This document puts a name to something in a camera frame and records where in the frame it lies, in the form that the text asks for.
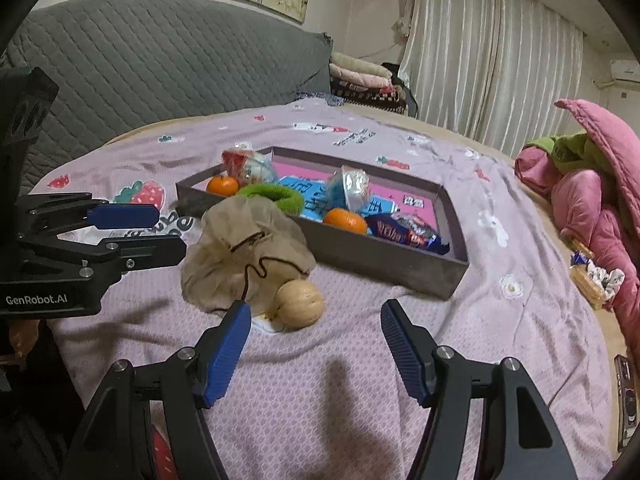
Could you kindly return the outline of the person's left hand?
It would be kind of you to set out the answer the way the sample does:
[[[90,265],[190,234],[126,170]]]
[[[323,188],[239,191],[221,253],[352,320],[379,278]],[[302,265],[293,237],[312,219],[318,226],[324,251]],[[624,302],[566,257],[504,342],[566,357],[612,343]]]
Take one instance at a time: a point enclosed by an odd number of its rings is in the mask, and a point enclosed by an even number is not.
[[[1,322],[1,364],[23,364],[39,337],[39,320]]]

